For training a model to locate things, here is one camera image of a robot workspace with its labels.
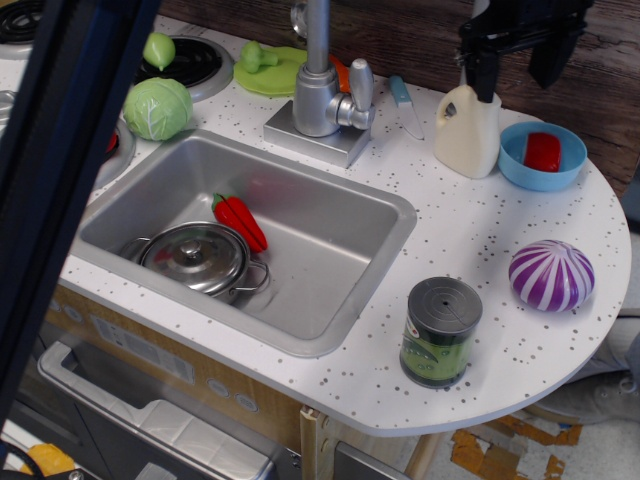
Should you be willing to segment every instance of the green can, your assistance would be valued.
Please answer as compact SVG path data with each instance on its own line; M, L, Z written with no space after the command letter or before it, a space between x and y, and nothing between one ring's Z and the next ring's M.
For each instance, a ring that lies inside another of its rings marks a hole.
M466 283L450 277L418 283L409 294L402 370L426 387L455 384L467 368L471 335L481 316L482 301Z

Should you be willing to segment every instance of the green cabbage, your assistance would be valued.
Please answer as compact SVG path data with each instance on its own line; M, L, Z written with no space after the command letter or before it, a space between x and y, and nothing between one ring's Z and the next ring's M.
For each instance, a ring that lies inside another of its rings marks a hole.
M184 85L167 78L150 78L133 87L123 107L129 130L146 140L168 140L193 114L193 101Z

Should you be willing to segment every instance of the oven handle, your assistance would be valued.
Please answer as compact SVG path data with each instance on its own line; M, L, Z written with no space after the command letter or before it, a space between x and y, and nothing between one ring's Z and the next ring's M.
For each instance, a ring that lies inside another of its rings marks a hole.
M271 460L230 435L166 400L135 408L71 370L78 362L67 345L53 343L38 371L74 401L206 475L221 479L266 480Z

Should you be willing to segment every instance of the countertop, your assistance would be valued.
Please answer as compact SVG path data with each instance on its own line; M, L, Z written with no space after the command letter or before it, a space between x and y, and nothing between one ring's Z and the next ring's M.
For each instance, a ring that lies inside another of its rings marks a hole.
M164 33L183 27L176 20L156 20L156 30ZM200 35L234 59L246 42L212 31ZM18 89L25 65L0 60L0 90ZM450 431L535 402L589 359L622 306L631 244L620 203L591 162L573 185L553 193L519 188L497 168L481 180L453 172L432 153L435 112L443 94L408 88L425 140L402 129L387 79L376 77L372 140L348 170L265 143L263 124L289 98L253 94L235 81L195 103L188 125L396 193L415 207L413 233L334 352L312 359L287 355L73 255L60 283L371 435ZM501 112L503 127L529 119ZM157 146L138 140L132 166ZM90 201L113 183L94 191ZM568 242L593 264L596 287L581 307L543 313L511 290L507 269L512 255L542 239ZM399 363L407 296L416 283L435 276L472 286L484 309L467 371L446 389L414 383Z

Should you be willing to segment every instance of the red pepper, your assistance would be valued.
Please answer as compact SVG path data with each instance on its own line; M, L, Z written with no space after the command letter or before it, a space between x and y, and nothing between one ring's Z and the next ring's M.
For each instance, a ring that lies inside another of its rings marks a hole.
M530 133L523 163L543 172L557 172L560 169L561 155L558 137L544 132Z
M242 235L253 253L260 253L267 249L267 239L262 229L249 208L238 197L225 198L215 193L211 210L216 220Z
M109 145L107 146L107 153L111 153L111 150L116 148L117 145L118 145L118 134L116 132L113 132L113 134L111 135L111 138L109 139Z

